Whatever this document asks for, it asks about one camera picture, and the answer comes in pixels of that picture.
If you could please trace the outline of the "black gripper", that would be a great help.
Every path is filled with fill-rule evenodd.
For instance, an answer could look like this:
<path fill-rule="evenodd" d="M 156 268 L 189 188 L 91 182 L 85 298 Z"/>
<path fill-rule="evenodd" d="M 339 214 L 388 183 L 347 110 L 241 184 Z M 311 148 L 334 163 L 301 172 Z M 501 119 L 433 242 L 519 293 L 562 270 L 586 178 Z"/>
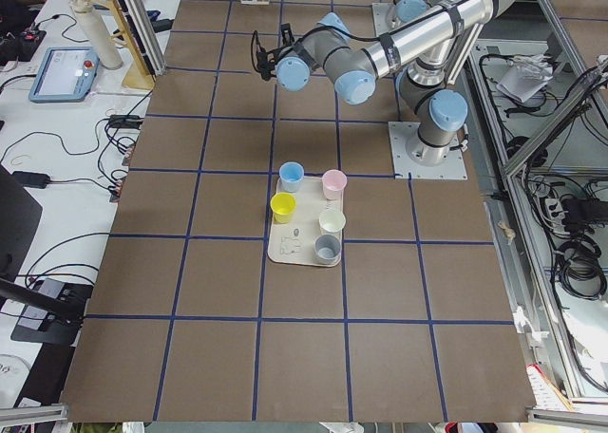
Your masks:
<path fill-rule="evenodd" d="M 295 38 L 289 23 L 280 25 L 281 45 L 267 50 L 256 32 L 256 72 L 274 72 L 278 62 L 291 50 Z"/>

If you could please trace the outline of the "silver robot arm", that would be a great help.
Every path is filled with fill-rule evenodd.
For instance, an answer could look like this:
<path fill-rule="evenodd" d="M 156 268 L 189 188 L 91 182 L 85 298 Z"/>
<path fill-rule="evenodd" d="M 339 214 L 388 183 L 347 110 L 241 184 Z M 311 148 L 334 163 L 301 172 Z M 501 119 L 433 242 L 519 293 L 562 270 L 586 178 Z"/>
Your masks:
<path fill-rule="evenodd" d="M 393 28 L 365 39 L 359 50 L 350 47 L 353 34 L 330 12 L 299 39 L 282 25 L 282 44 L 272 50 L 252 37 L 252 65 L 263 80 L 275 79 L 289 91 L 301 90 L 311 73 L 322 69 L 335 93 L 351 105 L 364 103 L 379 79 L 396 74 L 399 95 L 420 121 L 406 152 L 420 165 L 435 166 L 447 157 L 468 112 L 466 100 L 449 85 L 483 25 L 514 1 L 393 0 Z"/>

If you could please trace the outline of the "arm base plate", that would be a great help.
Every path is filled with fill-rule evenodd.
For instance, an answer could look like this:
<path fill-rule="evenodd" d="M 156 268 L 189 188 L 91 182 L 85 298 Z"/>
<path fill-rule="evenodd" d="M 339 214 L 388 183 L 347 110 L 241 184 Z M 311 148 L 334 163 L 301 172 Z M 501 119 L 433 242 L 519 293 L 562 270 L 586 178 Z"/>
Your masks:
<path fill-rule="evenodd" d="M 419 139 L 418 122 L 389 122 L 389 142 L 397 179 L 467 180 L 464 152 L 456 132 L 450 144 L 430 147 Z"/>
<path fill-rule="evenodd" d="M 392 3 L 373 3 L 371 5 L 374 32 L 376 36 L 391 32 L 403 25 Z"/>

